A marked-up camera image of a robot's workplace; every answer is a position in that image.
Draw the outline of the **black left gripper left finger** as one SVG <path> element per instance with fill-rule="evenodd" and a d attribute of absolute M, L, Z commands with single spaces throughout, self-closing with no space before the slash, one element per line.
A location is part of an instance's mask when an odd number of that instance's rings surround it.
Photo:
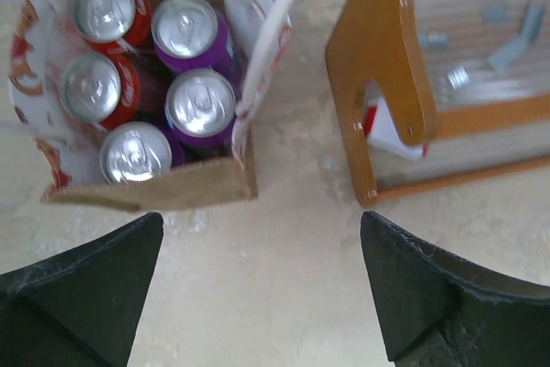
<path fill-rule="evenodd" d="M 127 365 L 162 238 L 151 212 L 2 274 L 1 364 Z"/>

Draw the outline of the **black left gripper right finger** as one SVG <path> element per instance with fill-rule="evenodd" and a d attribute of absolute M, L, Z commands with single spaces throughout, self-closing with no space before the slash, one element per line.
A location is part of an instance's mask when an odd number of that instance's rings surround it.
<path fill-rule="evenodd" d="M 388 360 L 397 366 L 547 366 L 549 289 L 479 266 L 385 217 L 361 248 Z"/>

